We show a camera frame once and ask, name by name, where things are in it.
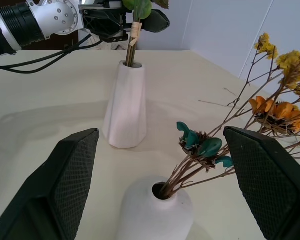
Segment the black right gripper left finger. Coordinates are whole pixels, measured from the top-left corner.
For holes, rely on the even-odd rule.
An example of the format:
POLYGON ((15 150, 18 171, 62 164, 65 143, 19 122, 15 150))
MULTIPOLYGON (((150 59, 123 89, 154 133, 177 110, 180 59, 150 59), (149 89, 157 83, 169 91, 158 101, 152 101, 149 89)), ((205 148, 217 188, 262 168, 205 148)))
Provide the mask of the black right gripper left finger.
POLYGON ((91 188, 97 128, 61 140, 0 217, 0 240, 74 240, 91 188))

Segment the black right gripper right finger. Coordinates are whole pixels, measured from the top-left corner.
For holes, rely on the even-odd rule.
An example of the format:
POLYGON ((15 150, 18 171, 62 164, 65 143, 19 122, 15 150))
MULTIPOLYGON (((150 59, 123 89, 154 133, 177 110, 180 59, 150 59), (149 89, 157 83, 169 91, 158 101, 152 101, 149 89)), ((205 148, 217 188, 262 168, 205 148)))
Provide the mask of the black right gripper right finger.
POLYGON ((300 240, 300 165, 275 139, 225 127, 239 188, 267 240, 300 240))

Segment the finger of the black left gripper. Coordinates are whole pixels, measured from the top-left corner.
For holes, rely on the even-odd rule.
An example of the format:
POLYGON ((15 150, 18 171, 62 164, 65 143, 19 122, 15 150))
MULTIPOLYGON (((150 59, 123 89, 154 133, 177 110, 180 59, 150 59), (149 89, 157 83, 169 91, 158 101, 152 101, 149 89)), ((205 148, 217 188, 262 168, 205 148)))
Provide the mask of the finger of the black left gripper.
POLYGON ((142 20, 142 29, 151 33, 160 33, 169 26, 170 20, 158 9, 152 9, 149 17, 142 20))

